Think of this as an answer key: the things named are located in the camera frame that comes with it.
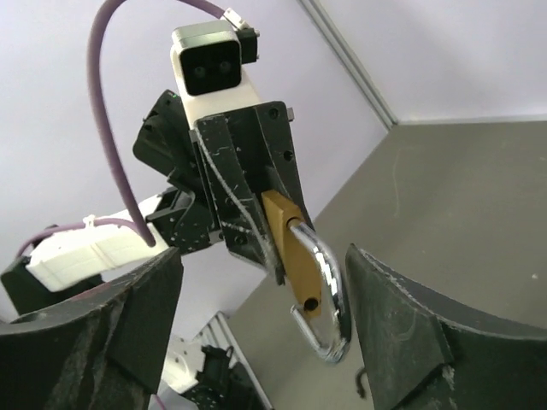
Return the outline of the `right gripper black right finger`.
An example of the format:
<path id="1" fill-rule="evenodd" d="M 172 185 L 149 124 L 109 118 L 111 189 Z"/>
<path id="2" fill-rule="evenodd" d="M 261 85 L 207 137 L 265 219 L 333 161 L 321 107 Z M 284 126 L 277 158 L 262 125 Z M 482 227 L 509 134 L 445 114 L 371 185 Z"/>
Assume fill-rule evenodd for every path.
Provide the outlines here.
<path id="1" fill-rule="evenodd" d="M 351 309 L 377 409 L 544 409 L 546 331 L 464 305 L 352 245 Z"/>

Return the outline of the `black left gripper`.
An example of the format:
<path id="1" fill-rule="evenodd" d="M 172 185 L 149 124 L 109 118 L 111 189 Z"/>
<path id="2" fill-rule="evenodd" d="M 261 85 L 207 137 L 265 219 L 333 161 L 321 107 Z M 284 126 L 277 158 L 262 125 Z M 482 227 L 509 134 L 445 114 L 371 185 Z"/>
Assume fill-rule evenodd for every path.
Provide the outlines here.
<path id="1" fill-rule="evenodd" d="M 285 282 L 262 193 L 292 200 L 314 229 L 299 177 L 287 107 L 265 102 L 197 120 L 190 132 L 212 211 L 230 255 L 260 267 L 277 285 Z"/>

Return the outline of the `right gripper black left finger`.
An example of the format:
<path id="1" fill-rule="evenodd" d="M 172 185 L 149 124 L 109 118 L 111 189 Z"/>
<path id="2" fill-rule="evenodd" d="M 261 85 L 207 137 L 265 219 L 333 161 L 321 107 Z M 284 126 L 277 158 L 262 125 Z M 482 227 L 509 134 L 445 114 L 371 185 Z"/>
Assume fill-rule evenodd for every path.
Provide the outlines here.
<path id="1" fill-rule="evenodd" d="M 161 380 L 183 266 L 143 265 L 1 326 L 3 409 L 146 409 Z"/>

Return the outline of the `large brass padlock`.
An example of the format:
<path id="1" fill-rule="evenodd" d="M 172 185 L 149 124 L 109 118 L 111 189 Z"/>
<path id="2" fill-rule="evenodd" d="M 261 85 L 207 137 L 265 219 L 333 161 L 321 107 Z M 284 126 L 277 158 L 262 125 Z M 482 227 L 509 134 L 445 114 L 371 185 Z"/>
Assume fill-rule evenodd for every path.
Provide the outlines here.
<path id="1" fill-rule="evenodd" d="M 262 204 L 285 275 L 297 303 L 291 315 L 316 355 L 327 363 L 339 363 L 352 338 L 348 292 L 337 258 L 310 227 L 300 207 L 276 190 L 262 193 Z M 323 342 L 311 320 L 321 314 L 322 291 L 332 307 L 330 340 Z"/>

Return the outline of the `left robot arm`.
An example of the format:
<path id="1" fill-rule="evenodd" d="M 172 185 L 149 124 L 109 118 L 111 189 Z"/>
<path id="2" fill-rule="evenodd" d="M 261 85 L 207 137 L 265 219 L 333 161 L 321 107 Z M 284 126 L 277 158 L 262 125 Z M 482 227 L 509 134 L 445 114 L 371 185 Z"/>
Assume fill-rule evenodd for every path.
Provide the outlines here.
<path id="1" fill-rule="evenodd" d="M 280 198 L 307 220 L 282 102 L 248 104 L 208 114 L 194 125 L 173 91 L 164 91 L 144 117 L 135 157 L 166 177 L 162 193 L 138 210 L 152 233 L 149 246 L 132 216 L 88 216 L 70 227 L 50 226 L 24 244 L 1 282 L 19 314 L 57 304 L 99 284 L 108 270 L 174 247 L 188 255 L 223 242 L 228 252 L 283 284 L 279 254 L 286 219 Z"/>

